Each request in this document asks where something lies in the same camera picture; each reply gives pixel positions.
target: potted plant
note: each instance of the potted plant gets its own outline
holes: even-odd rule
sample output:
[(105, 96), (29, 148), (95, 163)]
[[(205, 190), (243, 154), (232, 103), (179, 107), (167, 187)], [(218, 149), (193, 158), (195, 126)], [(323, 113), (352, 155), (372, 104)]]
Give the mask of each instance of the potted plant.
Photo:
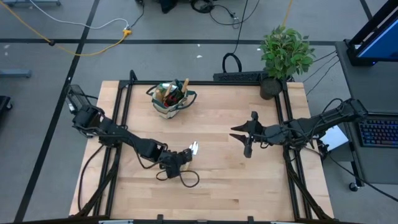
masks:
[(279, 26), (270, 35), (265, 35), (260, 49), (264, 52), (261, 60), (266, 61), (265, 70), (268, 76), (261, 80), (260, 95), (265, 100), (270, 100), (282, 91), (282, 83), (292, 78), (294, 73), (303, 74), (313, 62), (310, 57), (315, 57), (310, 48), (308, 36), (302, 37), (300, 33), (291, 28)]

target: white cable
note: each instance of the white cable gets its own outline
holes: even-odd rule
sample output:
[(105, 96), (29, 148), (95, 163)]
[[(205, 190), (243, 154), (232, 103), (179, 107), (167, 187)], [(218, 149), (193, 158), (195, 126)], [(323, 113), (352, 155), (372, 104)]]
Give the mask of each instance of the white cable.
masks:
[(102, 26), (100, 26), (100, 27), (91, 27), (91, 26), (88, 26), (88, 25), (86, 25), (86, 24), (82, 24), (82, 23), (79, 23), (79, 22), (61, 21), (61, 20), (56, 19), (56, 18), (50, 16), (49, 14), (47, 14), (45, 11), (43, 11), (43, 9), (41, 9), (39, 6), (37, 6), (37, 5), (33, 2), (33, 0), (30, 0), (30, 2), (31, 2), (38, 10), (40, 10), (41, 12), (43, 12), (46, 16), (48, 16), (49, 18), (51, 18), (51, 19), (53, 19), (53, 20), (55, 20), (55, 21), (57, 21), (57, 22), (61, 22), (61, 23), (73, 24), (73, 25), (81, 25), (81, 26), (88, 27), (88, 28), (90, 28), (90, 29), (100, 29), (100, 28), (102, 28), (102, 27), (104, 27), (104, 26), (106, 26), (106, 25), (108, 25), (108, 24), (110, 24), (110, 23), (112, 23), (112, 22), (114, 22), (114, 21), (124, 21), (124, 22), (126, 22), (126, 27), (125, 27), (124, 29), (127, 29), (127, 28), (130, 26), (130, 25), (129, 25), (129, 22), (128, 22), (127, 20), (121, 19), (121, 18), (113, 19), (113, 20), (111, 20), (111, 21), (105, 23), (104, 25), (102, 25)]

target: caster wheel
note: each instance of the caster wheel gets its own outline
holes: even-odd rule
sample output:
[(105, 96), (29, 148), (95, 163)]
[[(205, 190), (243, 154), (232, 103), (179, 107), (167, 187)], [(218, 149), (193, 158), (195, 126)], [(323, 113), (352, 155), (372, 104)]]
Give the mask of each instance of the caster wheel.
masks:
[(349, 184), (349, 189), (353, 192), (357, 192), (359, 187), (355, 183), (350, 183)]
[(12, 103), (9, 102), (9, 103), (7, 104), (7, 110), (8, 110), (8, 111), (11, 110), (13, 106), (14, 106), (14, 105), (12, 105)]

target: white paper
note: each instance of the white paper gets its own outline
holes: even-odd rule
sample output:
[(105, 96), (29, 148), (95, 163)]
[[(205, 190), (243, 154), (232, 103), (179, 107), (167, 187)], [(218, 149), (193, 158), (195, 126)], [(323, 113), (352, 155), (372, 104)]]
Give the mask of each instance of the white paper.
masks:
[(348, 138), (341, 131), (341, 129), (336, 125), (332, 128), (329, 128), (326, 131), (326, 134), (321, 138), (322, 142), (328, 146), (328, 151), (335, 149), (342, 144), (348, 142)]

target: desk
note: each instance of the desk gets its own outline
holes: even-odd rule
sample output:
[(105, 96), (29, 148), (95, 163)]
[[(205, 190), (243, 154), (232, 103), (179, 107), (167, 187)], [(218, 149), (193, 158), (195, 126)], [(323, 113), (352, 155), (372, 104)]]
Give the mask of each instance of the desk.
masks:
[[(372, 67), (354, 67), (347, 56), (344, 42), (336, 43), (336, 51), (352, 98), (361, 100), (370, 113), (398, 114), (396, 96), (397, 62), (378, 62)], [(359, 175), (375, 184), (398, 184), (398, 150), (393, 148), (362, 147), (356, 137), (356, 124), (348, 124), (352, 148), (358, 157)]]
[[(198, 93), (196, 102), (169, 120), (161, 118), (153, 108), (145, 94), (149, 87), (133, 85), (127, 117), (129, 130), (142, 138), (166, 142), (173, 151), (198, 141), (200, 148), (190, 169), (197, 171), (201, 180), (192, 189), (185, 188), (178, 178), (158, 181), (155, 175), (159, 168), (144, 170), (133, 149), (123, 144), (111, 218), (156, 219), (163, 214), (166, 220), (247, 220), (248, 216), (258, 221), (294, 220), (282, 147), (261, 149), (259, 144), (253, 144), (252, 158), (246, 159), (242, 143), (228, 135), (231, 127), (250, 119), (251, 111), (258, 112), (264, 126), (278, 123), (275, 101), (261, 99), (259, 86), (190, 85), (189, 89)], [(309, 117), (302, 83), (288, 83), (288, 88), (293, 116)], [(102, 84), (97, 106), (104, 109), (107, 117), (112, 116), (117, 90), (118, 82)], [(99, 146), (96, 138), (88, 140), (82, 165)], [(319, 156), (304, 150), (301, 155), (307, 189), (333, 216)], [(103, 156), (102, 151), (86, 170), (82, 204), (98, 186)], [(77, 189), (78, 186), (70, 214), (78, 211)], [(302, 203), (299, 209), (304, 214)], [(100, 209), (103, 213), (104, 203)]]

